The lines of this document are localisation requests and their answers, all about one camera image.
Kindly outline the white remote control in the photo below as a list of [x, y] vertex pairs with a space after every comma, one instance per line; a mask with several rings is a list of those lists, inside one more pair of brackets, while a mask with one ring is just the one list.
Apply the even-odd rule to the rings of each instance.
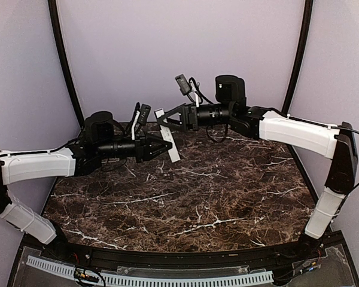
[[160, 132], [161, 132], [162, 138], [165, 141], [169, 141], [172, 144], [172, 148], [168, 151], [168, 154], [169, 154], [169, 157], [171, 159], [171, 162], [174, 163], [174, 162], [180, 161], [181, 158], [180, 158], [180, 155], [178, 153], [177, 146], [176, 146], [175, 141], [173, 139], [173, 136], [172, 136], [170, 128], [165, 127], [165, 126], [163, 126], [161, 124], [159, 124], [159, 126], [160, 126]]

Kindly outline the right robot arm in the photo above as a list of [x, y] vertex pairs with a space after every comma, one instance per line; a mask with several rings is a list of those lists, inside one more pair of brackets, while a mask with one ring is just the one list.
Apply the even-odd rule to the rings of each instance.
[[242, 136], [275, 141], [310, 150], [331, 160], [330, 170], [314, 211], [306, 224], [306, 237], [293, 247], [298, 259], [307, 259], [342, 203], [355, 188], [358, 154], [349, 123], [317, 123], [283, 114], [275, 108], [247, 106], [245, 81], [234, 75], [215, 79], [216, 102], [183, 104], [157, 117], [173, 130], [197, 130], [201, 126], [228, 125]]

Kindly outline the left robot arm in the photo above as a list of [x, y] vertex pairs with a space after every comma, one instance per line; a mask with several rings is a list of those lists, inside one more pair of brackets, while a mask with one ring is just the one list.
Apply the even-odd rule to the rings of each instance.
[[102, 166], [105, 159], [129, 157], [146, 162], [172, 148], [154, 135], [127, 135], [108, 111], [95, 112], [84, 121], [75, 139], [56, 149], [11, 152], [0, 150], [0, 218], [49, 245], [60, 261], [72, 256], [72, 246], [51, 221], [35, 213], [10, 194], [8, 186], [28, 179], [83, 176]]

